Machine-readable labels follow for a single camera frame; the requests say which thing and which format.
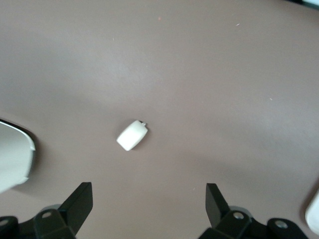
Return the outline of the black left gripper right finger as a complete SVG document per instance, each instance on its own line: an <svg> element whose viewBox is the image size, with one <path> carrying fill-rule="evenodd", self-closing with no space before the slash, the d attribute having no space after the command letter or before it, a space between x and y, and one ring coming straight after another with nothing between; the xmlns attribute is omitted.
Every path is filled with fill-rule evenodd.
<svg viewBox="0 0 319 239"><path fill-rule="evenodd" d="M205 209L211 227L199 239L308 239L290 220L271 218L264 225L246 210L230 207L214 183L206 184Z"/></svg>

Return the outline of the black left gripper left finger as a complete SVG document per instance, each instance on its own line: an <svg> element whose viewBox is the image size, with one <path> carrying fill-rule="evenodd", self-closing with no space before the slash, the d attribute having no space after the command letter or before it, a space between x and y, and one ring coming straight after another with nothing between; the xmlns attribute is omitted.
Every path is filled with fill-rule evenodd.
<svg viewBox="0 0 319 239"><path fill-rule="evenodd" d="M83 182L61 205L47 207L28 221L0 217L0 239L77 239L92 208L92 183Z"/></svg>

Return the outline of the white steamed bun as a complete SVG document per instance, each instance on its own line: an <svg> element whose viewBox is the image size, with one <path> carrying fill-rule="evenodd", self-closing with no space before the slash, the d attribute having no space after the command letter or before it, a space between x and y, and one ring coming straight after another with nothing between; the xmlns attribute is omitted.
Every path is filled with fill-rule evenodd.
<svg viewBox="0 0 319 239"><path fill-rule="evenodd" d="M136 120L121 132L116 139L116 142L125 151L130 151L143 140L147 133L147 124L145 122Z"/></svg>

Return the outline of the white round plate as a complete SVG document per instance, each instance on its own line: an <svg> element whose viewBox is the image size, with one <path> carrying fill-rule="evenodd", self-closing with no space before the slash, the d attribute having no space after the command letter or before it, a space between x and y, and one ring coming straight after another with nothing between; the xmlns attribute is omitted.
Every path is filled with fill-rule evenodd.
<svg viewBox="0 0 319 239"><path fill-rule="evenodd" d="M310 230L319 236L319 189L306 209L305 219Z"/></svg>

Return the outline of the white rounded housing with dark edge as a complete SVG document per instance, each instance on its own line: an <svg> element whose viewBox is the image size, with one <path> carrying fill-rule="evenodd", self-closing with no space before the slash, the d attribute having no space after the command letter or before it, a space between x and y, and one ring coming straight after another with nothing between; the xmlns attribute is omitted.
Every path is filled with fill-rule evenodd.
<svg viewBox="0 0 319 239"><path fill-rule="evenodd" d="M35 157L34 135L0 119L0 194L29 179Z"/></svg>

